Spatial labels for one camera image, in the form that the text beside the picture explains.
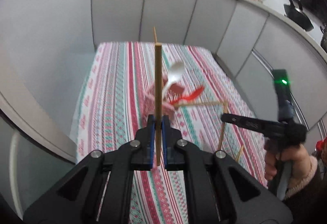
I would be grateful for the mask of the person right hand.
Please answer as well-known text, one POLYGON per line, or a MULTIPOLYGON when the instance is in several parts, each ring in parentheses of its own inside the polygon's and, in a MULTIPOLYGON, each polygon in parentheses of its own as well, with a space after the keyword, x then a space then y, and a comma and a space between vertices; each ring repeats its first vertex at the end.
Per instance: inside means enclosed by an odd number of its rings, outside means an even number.
POLYGON ((276 162, 291 162, 293 164, 292 174, 289 181, 289 186, 293 186, 305 179, 311 171, 310 156, 302 144, 291 146, 284 149, 281 153, 273 150, 271 140, 267 140, 264 149, 265 154, 265 179, 273 180, 277 175, 276 162))

